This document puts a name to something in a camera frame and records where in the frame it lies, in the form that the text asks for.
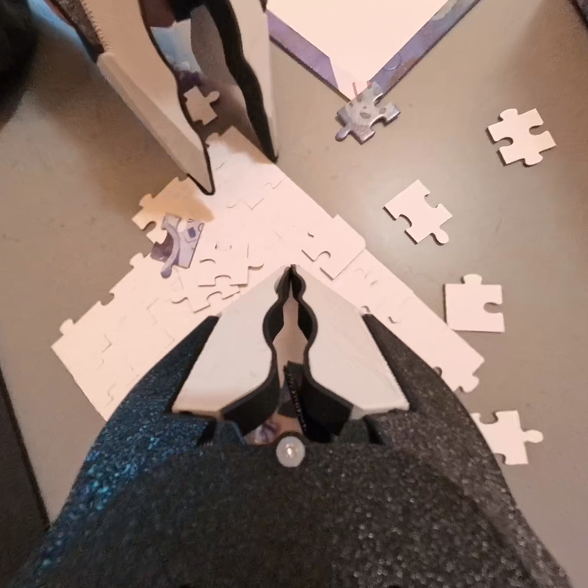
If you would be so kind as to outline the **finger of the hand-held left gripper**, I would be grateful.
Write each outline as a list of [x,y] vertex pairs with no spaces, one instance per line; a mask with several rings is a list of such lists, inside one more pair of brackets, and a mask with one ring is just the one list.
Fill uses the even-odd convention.
[[214,1],[213,19],[224,60],[241,91],[247,118],[262,152],[278,158],[270,38],[265,1]]
[[97,1],[105,52],[101,72],[167,153],[207,194],[214,184],[206,148],[180,103],[176,78],[145,25],[139,1]]

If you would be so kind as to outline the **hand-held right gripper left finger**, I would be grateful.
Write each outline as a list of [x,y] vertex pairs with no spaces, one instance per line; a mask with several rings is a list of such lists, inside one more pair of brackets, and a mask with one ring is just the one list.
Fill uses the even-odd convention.
[[220,314],[172,405],[174,413],[228,417],[270,381],[276,335],[265,328],[266,318],[283,307],[288,272],[289,266],[279,266]]

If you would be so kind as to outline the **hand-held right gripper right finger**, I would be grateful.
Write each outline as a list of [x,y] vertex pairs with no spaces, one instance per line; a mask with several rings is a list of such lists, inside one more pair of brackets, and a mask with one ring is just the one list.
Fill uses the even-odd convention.
[[350,405],[352,415],[408,410],[401,390],[358,308],[299,265],[293,297],[311,382]]

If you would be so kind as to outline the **purple print puzzle piece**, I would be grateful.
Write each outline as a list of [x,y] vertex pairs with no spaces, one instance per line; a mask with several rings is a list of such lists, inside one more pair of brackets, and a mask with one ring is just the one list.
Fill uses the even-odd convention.
[[177,75],[181,92],[201,84],[202,69],[192,48],[192,34],[187,20],[168,27],[151,27],[151,33],[166,63]]

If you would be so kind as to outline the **white puzzle piece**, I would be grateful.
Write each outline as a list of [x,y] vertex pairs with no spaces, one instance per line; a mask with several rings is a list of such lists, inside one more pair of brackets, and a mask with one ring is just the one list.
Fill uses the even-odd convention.
[[468,274],[461,283],[446,283],[445,320],[448,327],[460,332],[504,333],[504,318],[501,312],[491,313],[487,304],[502,305],[501,285],[483,284],[482,277]]
[[487,131],[493,142],[511,140],[509,145],[498,149],[504,165],[522,161],[525,166],[532,166],[542,161],[542,152],[556,146],[549,131],[544,130],[536,135],[531,133],[533,128],[539,128],[543,124],[536,108],[523,113],[519,113],[517,109],[507,109],[500,113],[499,121],[489,125]]
[[217,113],[212,105],[220,98],[219,92],[211,91],[204,95],[198,86],[194,86],[183,96],[187,112],[193,122],[202,122],[202,124],[208,125],[217,118]]
[[384,210],[398,219],[404,217],[410,224],[406,234],[415,244],[432,236],[439,245],[449,241],[449,235],[442,225],[452,218],[452,214],[442,205],[430,206],[426,197],[430,194],[420,180],[414,181],[384,205]]
[[523,430],[517,410],[498,411],[495,416],[495,422],[482,423],[480,413],[470,413],[492,453],[502,455],[506,465],[527,465],[526,443],[542,442],[542,432]]

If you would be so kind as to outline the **sheet of joined puzzle pieces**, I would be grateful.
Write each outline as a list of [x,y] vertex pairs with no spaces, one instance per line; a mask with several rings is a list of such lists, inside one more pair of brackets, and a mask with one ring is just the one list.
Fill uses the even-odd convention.
[[476,388],[483,357],[378,261],[342,217],[331,217],[235,128],[209,139],[208,147],[213,195],[174,179],[158,195],[145,195],[133,218],[140,229],[161,224],[166,214],[203,224],[190,267],[174,267],[164,278],[162,262],[136,254],[110,290],[113,299],[65,321],[52,345],[103,419],[204,319],[289,264],[375,315],[453,391]]

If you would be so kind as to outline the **white puzzle tray blue rim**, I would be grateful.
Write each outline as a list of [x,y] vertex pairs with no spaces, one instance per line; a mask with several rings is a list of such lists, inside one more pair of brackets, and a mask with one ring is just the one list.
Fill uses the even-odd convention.
[[271,39],[334,91],[385,93],[478,1],[268,1]]

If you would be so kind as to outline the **grey crater print puzzle piece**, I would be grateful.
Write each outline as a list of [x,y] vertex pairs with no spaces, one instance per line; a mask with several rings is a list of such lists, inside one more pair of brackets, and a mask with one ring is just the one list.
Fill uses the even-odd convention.
[[384,92],[377,82],[371,82],[353,100],[341,107],[336,117],[342,128],[335,135],[341,142],[352,135],[358,143],[363,144],[374,136],[372,126],[378,122],[384,125],[395,120],[400,110],[392,102],[382,102]]

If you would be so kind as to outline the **grey robot print puzzle piece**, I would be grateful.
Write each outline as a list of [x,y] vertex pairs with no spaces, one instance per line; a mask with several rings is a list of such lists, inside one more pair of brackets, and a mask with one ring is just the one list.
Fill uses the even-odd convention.
[[164,216],[161,229],[166,232],[165,239],[154,243],[150,254],[152,259],[162,262],[162,278],[169,278],[174,266],[190,267],[203,227],[204,223],[198,220],[182,219],[172,214]]

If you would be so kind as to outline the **black perforated pad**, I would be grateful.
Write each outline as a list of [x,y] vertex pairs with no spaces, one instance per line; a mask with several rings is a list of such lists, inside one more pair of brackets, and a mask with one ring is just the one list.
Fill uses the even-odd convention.
[[47,511],[1,374],[1,525],[43,534]]

